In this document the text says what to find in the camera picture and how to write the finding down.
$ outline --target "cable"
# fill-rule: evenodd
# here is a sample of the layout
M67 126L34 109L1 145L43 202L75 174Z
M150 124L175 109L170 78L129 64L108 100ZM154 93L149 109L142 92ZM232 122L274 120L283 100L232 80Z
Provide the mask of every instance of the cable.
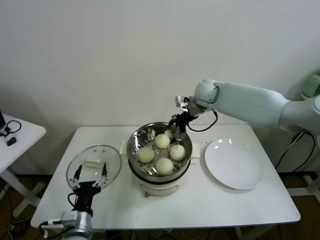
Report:
M198 239L198 238L201 236L201 234L202 234L204 231L201 230L200 233L199 233L197 236L195 236L195 237L190 237L190 236L186 235L182 230L180 230L180 232L182 233L182 235L183 235L186 239L196 240L196 239Z
M165 235L163 235L163 236L161 236L161 237L156 238L155 240L160 240L160 239L163 239L163 238L166 238L166 237L171 238L172 240L176 240L176 239L175 239L173 236L171 236L170 234L165 234Z
M17 123L17 124L19 124L19 128L18 128L17 130L15 130L15 131L11 131L11 129L10 129L10 127L9 127L9 124L10 124L10 123ZM19 122L19 121L17 121L17 120L11 120L11 121L8 121L8 122L6 123L6 128L9 128L9 132L10 132L11 134L14 134L14 133L18 132L18 131L21 129L21 127L22 127L21 122Z
M277 169L277 168L279 167L280 163L282 162L282 160L283 160L284 156L286 155L286 153L288 152L289 148L290 148L293 144L295 144L298 140L300 140L301 137L302 137L304 134L306 134L306 133L305 133L305 132L297 133L297 134L292 138L292 141L290 142L289 146L287 146L287 147L285 148L285 150L278 155L278 156L281 155L281 158L280 158L279 162L277 163L277 165L274 167L275 169Z
M214 122L213 122L210 126L208 126L208 127L205 128L205 129L202 129L202 130L196 130L196 129L191 128L190 125L189 125L189 123L188 123L188 124L187 124L188 128L189 128L191 131L194 131L194 132L197 132L197 133L207 131L207 130L210 129L213 125L215 125L216 122L218 121L218 113L217 113L215 110L212 110L212 112L213 112L214 115L215 115L215 120L214 120Z
M281 234L280 226L279 226L279 225L277 225L277 228L278 228L278 232L279 232L279 238L280 238L280 240L282 240L282 234Z
M11 210L11 217L10 217L10 225L12 225L13 223L13 218L14 218L14 214L13 214L13 208L12 208L12 202L11 202L11 198L7 192L7 190L0 184L0 187L2 188L2 190L5 192L5 194L7 195L8 197L8 200L9 200L9 204L10 204L10 210Z
M71 206L75 207L75 204L73 204L72 201L70 200L70 196L72 196L72 195L76 195L76 194L74 192L69 193L67 198L68 198L68 202L71 204Z
M158 234L158 236L156 236L155 239L159 238L160 235L162 234L163 230L160 231L160 233ZM151 237L151 230L148 231L148 237L149 237L149 240L154 240L152 237Z
M111 239L114 239L116 237L119 237L120 235L124 234L124 232L120 232L119 234L115 235L115 236L112 236L110 238L108 238L107 240L111 240Z
M294 173L294 172L297 171L299 168L301 168L302 166L304 166L304 165L308 162L308 160L309 160L309 158L311 157L311 155L314 153L314 150L315 150L315 147L316 147L315 137L314 137L311 133L308 133L308 132L307 132L306 134L308 134L309 136L311 136L311 137L312 137L312 140L313 140L313 146L312 146L311 152L310 152L309 156L306 158L306 160L305 160L300 166L298 166L295 170L293 170L292 173Z
M55 238L61 236L62 234L65 234L66 232L68 232L68 231L70 231L71 229L74 229L74 228L75 228L74 226L70 226L70 227L66 228L65 230L57 233L56 235L48 236L45 239L55 239Z
M226 234L228 235L229 239L230 239L230 240L233 240L233 237L232 237L231 233L230 233L227 229L225 229L225 228L213 228L213 229L211 229L211 230L209 231L209 233L208 233L208 236L206 237L206 240L209 240L209 238L210 238L210 236L211 236L211 233L214 232L214 231L216 231L216 230L223 230L223 231L225 231Z

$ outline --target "black cable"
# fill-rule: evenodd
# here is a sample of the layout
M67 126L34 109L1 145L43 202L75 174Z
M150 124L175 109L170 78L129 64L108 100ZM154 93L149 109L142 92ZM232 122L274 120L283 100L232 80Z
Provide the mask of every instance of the black cable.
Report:
M53 224L54 225L61 224L61 221L54 221ZM45 235L45 230L42 228L42 226L47 226L47 225L48 225L48 221L44 221L39 225L38 230L40 232L40 235L37 236L36 239L38 239L40 236L44 236ZM75 228L74 226L67 227L65 230L62 230L61 232L57 233L56 235L48 236L45 239L55 239L55 238L61 236L62 234L65 234L66 232L68 232L68 231L70 231L71 229L74 229L74 228Z
M208 127L205 128L205 129L202 129L202 130L196 130L196 129L192 129L192 128L190 127L189 123L188 123L188 124L187 124L188 128L189 128L191 131L194 131L194 132L197 132L197 133L207 131L207 130L210 129L213 125L215 125L216 122L218 121L218 113L217 113L215 110L212 110L212 112L213 112L214 115L215 115L215 121L214 121L210 126L208 126Z
M165 234L165 235L163 235L163 236L160 236L160 237L156 238L155 240L163 239L163 238L166 238L166 237L171 238L172 240L176 240L176 239L175 239L173 236L171 236L170 234Z
M300 166L298 166L295 170L293 170L292 173L294 173L294 172L297 171L299 168L301 168L302 166L304 166L304 165L308 162L308 160L309 160L309 158L311 157L311 155L314 153L314 150L315 150L315 147L316 147L315 137L314 137L311 133L308 133L308 132L307 132L306 134L308 134L310 137L312 137L312 140L313 140L312 150L311 150L309 156L306 158L306 160L305 160Z
M15 130L15 131L11 131L11 128L9 127L9 124L10 124L10 123L17 123L17 124L19 124L19 128L18 128L17 130ZM21 122L19 122L19 121L17 121L17 120L11 120L11 121L8 121L8 122L6 123L6 126L5 126L4 130L5 130L8 134L9 134L9 133L14 134L14 133L18 132L18 131L21 129L21 127L22 127Z
M75 207L75 204L73 204L72 201L70 200L70 196L72 196L72 195L76 195L76 194L74 192L69 193L68 194L68 202L71 204L72 207Z
M13 208L12 208L12 202L11 202L11 198L7 192L7 190L0 184L0 187L2 188L2 190L5 192L5 194L7 195L8 197L8 200L9 200L9 204L10 204L10 210L11 210L11 219L10 219L10 222L11 222L11 225L13 223L13 218L14 218L14 214L13 214Z
M223 230L223 231L225 231L226 234L228 235L229 239L230 239L230 240L233 240L233 237L232 237L231 233L230 233L227 229L225 229L225 228L213 228L213 229L211 229L211 230L209 231L209 233L208 233L208 236L206 237L206 240L209 240L209 238L210 238L210 236L211 236L211 233L214 232L214 231L216 231L216 230Z
M278 232L279 232L279 238L280 238L280 240L282 240L282 234L281 234L280 226L279 226L279 225L277 225L277 228L278 228Z
M74 226L70 226L70 227L68 227L67 229L65 229L65 230L57 233L56 235L48 236L46 239L55 239L55 238L57 238L57 237L60 237L62 234L65 234L66 232L72 230L72 229L75 229L75 227L74 227Z
M305 135L306 133L304 132L301 136L300 133L297 133L296 135L294 135L294 137L292 138L289 146L294 142L294 141L299 141L301 139L301 137L303 137L303 135ZM275 169L277 169L280 165L280 163L282 162L284 156L286 155L286 153L288 152L289 148L287 150L284 151L284 153L281 155L281 158L279 160L279 162L277 163L277 165L274 167Z

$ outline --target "white table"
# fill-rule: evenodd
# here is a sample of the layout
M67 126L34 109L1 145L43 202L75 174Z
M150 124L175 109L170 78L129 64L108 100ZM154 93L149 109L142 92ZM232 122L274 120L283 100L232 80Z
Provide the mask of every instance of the white table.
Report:
M120 150L137 129L128 127L81 127L73 136L31 220L33 227L60 218L72 207L67 201L71 189L66 169L74 156L94 145L111 145ZM255 227L242 239L256 239L280 223L300 220L301 216L279 178L260 142L248 125L216 125L205 132L188 132L193 143L232 138L250 145L260 157L264 177L252 190L234 190L222 186L203 170L202 160L193 159L181 187L162 197L143 197L127 160L114 182L93 198L92 226L95 231L218 228L268 225Z
M21 195L24 196L24 200L15 208L13 211L13 216L18 217L20 213L28 206L32 204L37 207L40 198L36 196L41 189L44 188L45 184L39 182L32 191L29 191L22 183L19 182L19 179L7 169L17 158L19 158L23 153L25 153L33 144L35 144L43 135L46 133L46 129L42 126L35 125L33 123L23 121L21 119L11 117L3 114L5 122L11 120L16 120L21 123L21 129L15 133L17 142L11 146L7 146L7 143L4 140L4 137L0 137L0 177L4 179L10 186L17 190ZM16 123L10 123L12 131L14 127L19 126Z

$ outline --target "power cord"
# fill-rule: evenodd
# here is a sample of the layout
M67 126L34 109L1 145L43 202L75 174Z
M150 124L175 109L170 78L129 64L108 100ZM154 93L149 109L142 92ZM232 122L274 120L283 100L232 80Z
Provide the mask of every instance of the power cord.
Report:
M10 123L17 123L19 125L19 127L16 130L11 131L11 128L9 127ZM11 120L5 125L4 131L0 131L0 137L1 136L4 137L4 141L6 142L8 147L17 142L17 139L15 137L15 133L18 132L21 129L21 127L22 127L22 125L19 121Z
M189 107L188 107L188 104L187 104L187 103L190 102L190 99L187 98L187 97L185 97L185 98L183 99L183 101L186 103L186 109L187 109L187 111L188 111L188 114L190 114L190 110L189 110ZM215 121L214 121L210 126L208 126L208 127L205 128L205 129L202 129L202 130L196 130L196 129L191 128L190 125L189 125L189 123L187 123L188 128L189 128L191 131L194 131L194 132L197 132L197 133L201 133L201 132L204 132L204 131L207 131L208 129L210 129L210 128L211 128L213 125L215 125L216 122L218 121L218 113L217 113L215 110L213 110L213 109L212 109L211 111L213 112L213 114L214 114L214 116L215 116Z
M11 202L11 198L9 196L9 193L7 192L7 190L0 184L0 188L2 188L2 190L4 191L4 193L6 194L6 196L8 197L8 200L9 200L9 204L10 204L10 214L11 214L11 217L10 217L10 225L12 225L13 223L13 220L14 220L14 211L13 211L13 207L12 207L12 202Z
M291 143L289 144L289 146L285 149L285 151L282 153L281 155L281 158L280 158L280 161L277 163L277 165L275 166L275 168L278 168L278 166L280 165L280 163L282 162L282 160L284 159L284 156L286 155L286 153L288 152L289 148L294 144L296 143L297 141L299 141L304 135L309 135L310 137L312 137L312 141L313 141L313 146L312 146L312 149L311 149L311 152L309 153L308 157L306 158L306 160L300 165L298 166L296 169L294 169L291 173L294 173L295 171L297 171L298 169L300 169L301 167L303 167L307 162L308 160L310 159L310 157L312 156L314 150L315 150L315 147L316 147L316 139L315 137L309 133L309 132L301 132L301 133L297 133L293 138L292 138L292 141Z
M69 193L68 194L68 202L70 203L70 205L72 206L72 207L75 207L75 204L70 200L70 196L72 196L72 195L76 195L74 192L72 192L72 193Z
M11 131L11 128L9 127L9 124L10 124L10 123L17 123L17 124L19 125L19 127L18 127L16 130ZM4 133L3 131L1 131L1 132L0 132L0 136L8 136L9 134L14 134L14 133L18 132L18 131L21 129L21 127L22 127L21 122L19 122L19 121L17 121L17 120L8 121L8 122L6 123L6 125L5 125L5 128L4 128L4 132L6 132L6 133Z
M183 235L186 239L196 240L196 239L198 239L198 238L201 236L201 234L204 232L204 230L200 230L199 234L198 234L197 236L193 236L193 237L186 235L186 234L184 233L184 231L182 231L182 230L180 230L180 232L182 233L182 235Z
M213 112L213 114L215 115L215 120L214 120L214 122L213 122L210 126L208 126L208 127L205 128L205 129L202 129L202 130L196 130L196 129L191 128L190 125L189 125L189 123L188 123L188 124L187 124L188 128L189 128L191 131L194 131L194 132L197 132L197 133L201 133L201 132L207 131L207 130L210 129L213 125L215 125L216 122L218 121L218 113L217 113L215 110L213 110L213 109L212 109L212 112Z
M295 170L293 170L292 173L294 173L295 171L297 171L299 168L302 168L302 167L308 162L308 160L310 159L311 155L314 153L314 150L315 150L315 147L316 147L315 137L314 137L311 133L309 133L309 132L307 132L306 134L312 137L313 146L312 146L311 152L309 153L309 155L308 155L308 157L306 158L306 160L305 160L300 166L298 166Z
M281 158L280 158L279 162L278 162L277 165L274 167L275 169L277 169L277 168L279 167L279 165L280 165L280 163L282 162L284 156L287 154L289 148L290 148L293 144L295 144L297 141L299 141L299 140L301 139L301 137L302 137L303 135L305 135L305 134L306 134L305 132L301 132L301 133L297 133L296 135L294 135L294 137L292 138L289 146L287 146L286 149L284 150L284 152L282 152Z
M2 188L2 190L8 197L9 205L10 205L10 213L11 213L10 225L0 232L0 233L3 233L4 231L7 231L7 235L4 235L2 238L0 238L0 240L5 237L8 238L9 236L11 237L11 239L21 238L28 231L30 227L29 219L32 218L32 216L14 221L13 204L12 204L11 198L8 192L6 191L6 189L1 184L0 184L0 188Z
M214 231L216 231L216 230L223 230L223 231L225 231L226 234L228 235L229 239L230 239L230 240L233 240L233 237L232 237L231 233L230 233L227 229L225 229L225 228L213 228L213 229L211 229L211 230L209 231L209 233L208 233L208 236L206 237L206 240L209 240L209 239L210 239L210 236L211 236L211 233L214 232Z
M54 221L53 222L54 225L58 225L58 224L61 224L61 223L62 223L61 221ZM38 239L41 236L43 236L45 239L55 239L57 237L60 237L62 234L65 234L66 232L68 232L68 231L70 231L70 230L75 228L74 226L69 226L65 230L62 230L61 232L59 232L59 233L57 233L57 234L55 234L53 236L48 236L48 232L42 228L43 226L47 226L48 224L49 224L48 221L44 221L39 225L38 230L39 230L40 234L36 237L36 239Z
M282 240L282 234L281 234L280 226L277 225L277 228L278 228L279 238L280 238L280 240Z

